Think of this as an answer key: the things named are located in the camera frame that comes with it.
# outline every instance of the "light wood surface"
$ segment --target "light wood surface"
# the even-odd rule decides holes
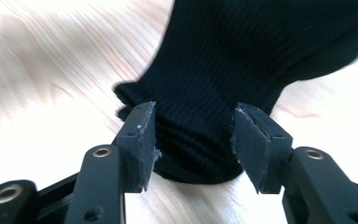
[[[152,62],[172,3],[0,1],[0,183],[42,189],[112,141],[122,125],[112,86]],[[328,152],[358,183],[358,60],[289,86],[271,116],[294,147]],[[216,186],[152,175],[148,192],[126,199],[129,223],[285,223],[281,196],[256,195],[246,175]]]

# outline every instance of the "wooden table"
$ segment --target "wooden table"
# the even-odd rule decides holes
[[[39,189],[76,173],[84,153],[122,125],[112,86],[152,62],[172,0],[0,1],[0,183]],[[332,155],[358,183],[358,60],[285,89],[272,117],[294,147]],[[127,195],[129,223],[285,223],[281,196],[246,175],[215,186],[152,175]]]

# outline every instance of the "black fabric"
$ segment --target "black fabric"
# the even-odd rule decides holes
[[[176,0],[155,60],[116,86],[125,119],[157,102],[155,172],[195,184],[242,172],[229,139],[238,102],[270,113],[283,88],[358,56],[358,0]]]

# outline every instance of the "screw hole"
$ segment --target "screw hole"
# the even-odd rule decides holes
[[[352,221],[355,221],[356,223],[358,223],[358,213],[357,212],[350,212],[347,215]]]
[[[307,150],[305,151],[305,153],[307,154],[307,156],[311,159],[314,160],[322,160],[324,158],[324,155],[322,155],[321,153],[315,151],[315,150]]]
[[[88,222],[94,222],[99,220],[103,216],[103,209],[99,206],[89,209],[84,214],[84,219]]]
[[[112,150],[110,148],[98,148],[97,150],[95,150],[92,155],[94,157],[105,157],[107,155],[109,155],[112,152]]]
[[[8,203],[21,195],[22,186],[15,184],[0,190],[0,203]]]

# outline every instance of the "black cloth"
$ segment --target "black cloth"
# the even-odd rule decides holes
[[[238,102],[270,113],[281,91],[358,56],[358,0],[176,0],[156,58],[115,87],[126,105],[157,102],[154,171],[217,184],[242,172],[229,139]]]

